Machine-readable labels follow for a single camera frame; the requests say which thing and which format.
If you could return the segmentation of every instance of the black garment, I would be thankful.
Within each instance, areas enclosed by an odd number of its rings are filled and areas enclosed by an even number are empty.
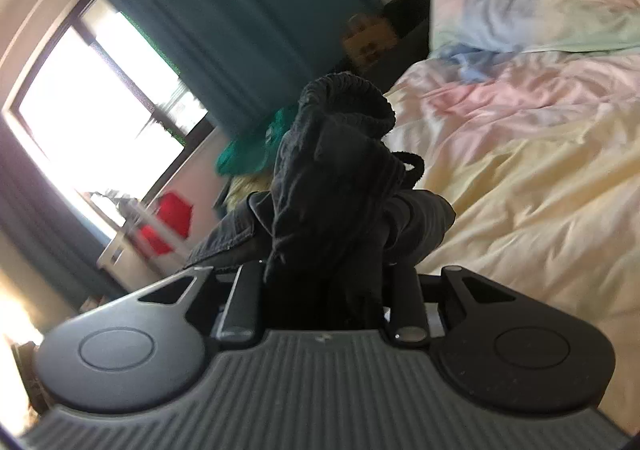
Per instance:
[[[410,189],[424,164],[380,141],[394,123],[388,101],[362,78],[333,74],[309,84],[278,150],[271,192],[225,217],[189,264],[266,258],[271,326],[378,327],[383,266],[419,262],[455,218],[443,198]]]

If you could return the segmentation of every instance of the black loop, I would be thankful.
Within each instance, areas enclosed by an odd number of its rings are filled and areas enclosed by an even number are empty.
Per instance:
[[[400,186],[403,190],[411,190],[424,174],[424,159],[412,152],[393,152],[393,154],[402,163],[413,166],[411,170],[404,173]]]

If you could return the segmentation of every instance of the gray curtain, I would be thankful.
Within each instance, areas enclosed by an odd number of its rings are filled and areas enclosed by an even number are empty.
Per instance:
[[[96,261],[108,238],[73,213],[0,119],[0,229],[75,309],[124,289]]]
[[[343,56],[340,36],[380,0],[110,0],[180,70],[213,123],[236,137],[297,102]]]

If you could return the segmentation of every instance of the red object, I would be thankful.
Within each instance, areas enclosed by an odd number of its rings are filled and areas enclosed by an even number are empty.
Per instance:
[[[193,206],[180,196],[174,192],[166,192],[158,197],[156,216],[183,239],[186,239],[191,227],[191,210],[193,210]],[[148,224],[140,228],[140,235],[146,239],[156,255],[165,255],[174,250]]]

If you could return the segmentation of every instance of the black plastic device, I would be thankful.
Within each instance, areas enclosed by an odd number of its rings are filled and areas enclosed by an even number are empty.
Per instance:
[[[613,348],[592,325],[450,265],[390,268],[383,329],[261,324],[262,264],[194,267],[60,325],[36,355],[47,450],[593,449]],[[436,337],[425,303],[437,304]]]

